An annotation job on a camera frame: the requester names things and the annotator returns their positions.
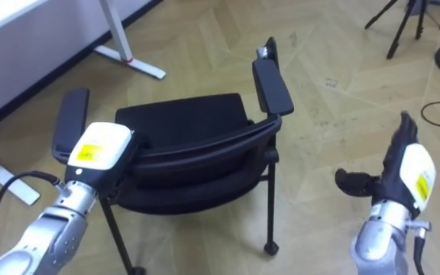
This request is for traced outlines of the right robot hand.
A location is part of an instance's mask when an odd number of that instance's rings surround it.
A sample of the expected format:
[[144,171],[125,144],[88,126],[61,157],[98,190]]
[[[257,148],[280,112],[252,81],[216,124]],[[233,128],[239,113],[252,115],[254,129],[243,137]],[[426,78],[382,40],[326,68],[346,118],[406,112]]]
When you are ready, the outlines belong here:
[[335,172],[335,184],[348,196],[370,197],[373,204],[384,200],[398,203],[415,219],[429,204],[436,176],[435,162],[419,142],[415,120],[408,112],[401,112],[380,175],[339,168]]

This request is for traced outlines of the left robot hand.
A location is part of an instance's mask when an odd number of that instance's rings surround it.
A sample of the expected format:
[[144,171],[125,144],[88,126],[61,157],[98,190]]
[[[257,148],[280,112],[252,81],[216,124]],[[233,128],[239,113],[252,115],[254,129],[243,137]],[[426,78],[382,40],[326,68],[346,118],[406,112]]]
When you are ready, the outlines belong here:
[[64,180],[84,183],[94,189],[99,198],[104,198],[112,193],[137,147],[130,128],[111,122],[93,122],[73,148]]

